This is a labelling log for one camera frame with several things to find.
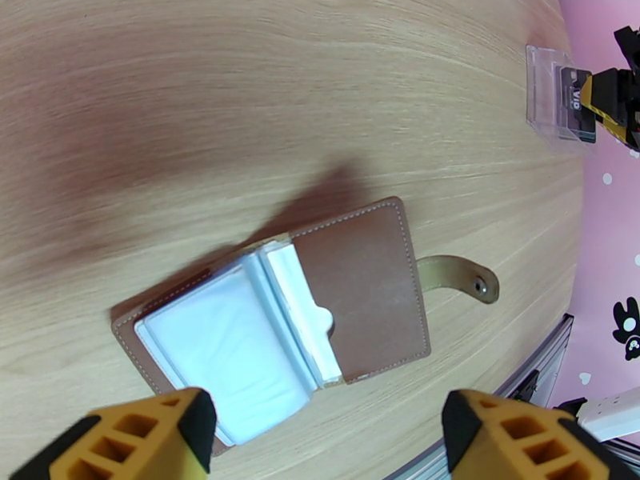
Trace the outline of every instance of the clear acrylic holder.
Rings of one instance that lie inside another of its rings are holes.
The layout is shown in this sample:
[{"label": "clear acrylic holder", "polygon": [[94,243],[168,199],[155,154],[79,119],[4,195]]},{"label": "clear acrylic holder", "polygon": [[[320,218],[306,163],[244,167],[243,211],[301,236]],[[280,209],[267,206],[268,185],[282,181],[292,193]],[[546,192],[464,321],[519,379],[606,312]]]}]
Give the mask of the clear acrylic holder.
[{"label": "clear acrylic holder", "polygon": [[564,51],[526,46],[526,120],[554,149],[584,155],[591,144],[570,128],[573,115],[562,103],[559,71],[572,66]]}]

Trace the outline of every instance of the card holder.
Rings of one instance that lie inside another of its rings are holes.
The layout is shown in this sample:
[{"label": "card holder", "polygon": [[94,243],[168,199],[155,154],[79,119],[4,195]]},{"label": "card holder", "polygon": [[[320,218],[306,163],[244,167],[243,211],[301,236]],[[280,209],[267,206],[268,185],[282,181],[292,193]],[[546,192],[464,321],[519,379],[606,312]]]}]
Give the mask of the card holder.
[{"label": "card holder", "polygon": [[471,261],[416,262],[402,201],[387,198],[231,254],[112,328],[157,393],[211,392],[220,453],[318,388],[427,356],[422,290],[443,286],[498,298],[493,272]]}]

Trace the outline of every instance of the wood grain surface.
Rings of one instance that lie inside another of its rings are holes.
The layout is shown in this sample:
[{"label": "wood grain surface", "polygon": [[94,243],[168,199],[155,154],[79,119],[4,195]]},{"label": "wood grain surface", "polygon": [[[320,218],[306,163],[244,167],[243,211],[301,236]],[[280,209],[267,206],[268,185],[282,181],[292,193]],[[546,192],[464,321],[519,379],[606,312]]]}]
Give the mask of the wood grain surface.
[{"label": "wood grain surface", "polygon": [[417,256],[492,306],[426,296],[433,354],[310,406],[212,478],[376,479],[441,436],[566,310],[582,168],[525,121],[556,0],[0,0],[0,474],[87,411],[151,394],[118,303],[191,262],[389,195]]}]

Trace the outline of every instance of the leather strap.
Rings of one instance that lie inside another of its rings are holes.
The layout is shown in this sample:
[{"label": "leather strap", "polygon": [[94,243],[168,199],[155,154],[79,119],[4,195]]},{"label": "leather strap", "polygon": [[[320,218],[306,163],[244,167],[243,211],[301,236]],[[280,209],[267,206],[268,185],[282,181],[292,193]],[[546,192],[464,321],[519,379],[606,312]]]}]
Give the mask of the leather strap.
[{"label": "leather strap", "polygon": [[500,283],[494,272],[469,259],[454,255],[433,255],[418,260],[422,292],[450,287],[485,304],[498,300]]}]

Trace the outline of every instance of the pink background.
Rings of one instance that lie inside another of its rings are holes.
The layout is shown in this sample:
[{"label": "pink background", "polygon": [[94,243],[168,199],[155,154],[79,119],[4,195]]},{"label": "pink background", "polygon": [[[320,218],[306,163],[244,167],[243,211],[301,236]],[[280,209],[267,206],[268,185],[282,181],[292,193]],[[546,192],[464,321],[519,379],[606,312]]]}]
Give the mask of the pink background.
[{"label": "pink background", "polygon": [[[560,0],[572,59],[593,72],[628,68],[613,32],[640,25],[640,0]],[[549,406],[600,398],[640,386],[640,358],[625,360],[616,342],[613,307],[640,302],[640,154],[604,130],[595,156],[584,160],[582,242],[570,312],[575,316]],[[582,384],[579,376],[591,375]],[[634,442],[639,442],[636,435]]]}]

